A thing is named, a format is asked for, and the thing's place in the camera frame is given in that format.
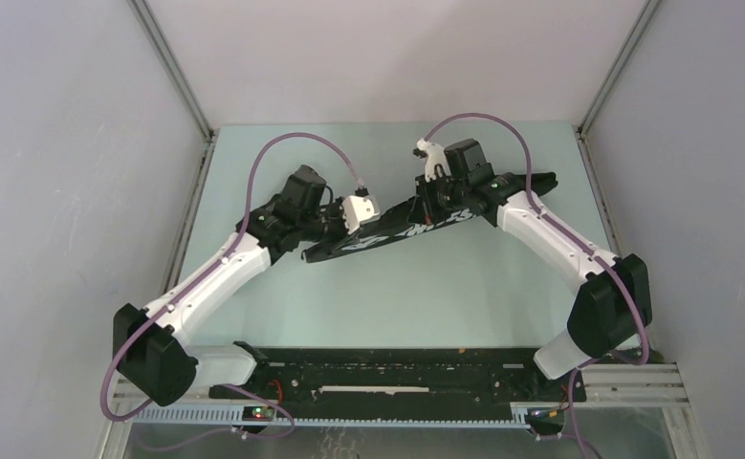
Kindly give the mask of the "black racket bag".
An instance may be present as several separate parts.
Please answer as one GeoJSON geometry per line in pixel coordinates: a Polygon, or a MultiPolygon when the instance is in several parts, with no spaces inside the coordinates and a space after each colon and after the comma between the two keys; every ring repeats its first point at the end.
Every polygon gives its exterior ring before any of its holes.
{"type": "Polygon", "coordinates": [[[531,185],[531,190],[538,196],[549,193],[558,185],[557,174],[554,172],[534,173],[528,176],[510,172],[496,175],[488,170],[479,175],[469,173],[463,178],[454,179],[466,182],[471,188],[473,206],[470,209],[456,210],[445,219],[415,219],[415,194],[386,210],[377,220],[349,234],[347,241],[339,247],[327,248],[315,244],[304,250],[303,260],[307,263],[318,263],[371,251],[477,217],[483,217],[494,224],[496,207],[523,191],[527,184],[531,185]]]}

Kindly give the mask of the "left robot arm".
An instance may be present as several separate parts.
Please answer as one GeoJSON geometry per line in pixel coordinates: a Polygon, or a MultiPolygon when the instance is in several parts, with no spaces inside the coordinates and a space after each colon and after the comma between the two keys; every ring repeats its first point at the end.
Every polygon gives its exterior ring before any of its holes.
{"type": "Polygon", "coordinates": [[[190,388],[231,383],[246,398],[269,385],[261,357],[248,344],[196,346],[193,336],[248,281],[267,271],[301,242],[344,232],[339,202],[322,205],[325,180],[308,165],[244,221],[204,265],[146,306],[123,305],[113,318],[116,370],[159,406],[179,401],[190,388]]]}

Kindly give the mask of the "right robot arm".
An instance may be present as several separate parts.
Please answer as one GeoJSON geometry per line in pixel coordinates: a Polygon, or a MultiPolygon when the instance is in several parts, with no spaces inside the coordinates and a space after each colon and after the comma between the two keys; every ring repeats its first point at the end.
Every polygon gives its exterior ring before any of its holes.
{"type": "Polygon", "coordinates": [[[561,222],[529,186],[531,176],[497,176],[480,143],[467,139],[443,147],[420,139],[413,151],[424,162],[418,193],[426,219],[442,211],[466,210],[516,237],[551,266],[575,294],[565,328],[534,355],[522,375],[526,393],[546,400],[561,377],[602,358],[652,320],[649,279],[637,255],[603,250],[561,222]]]}

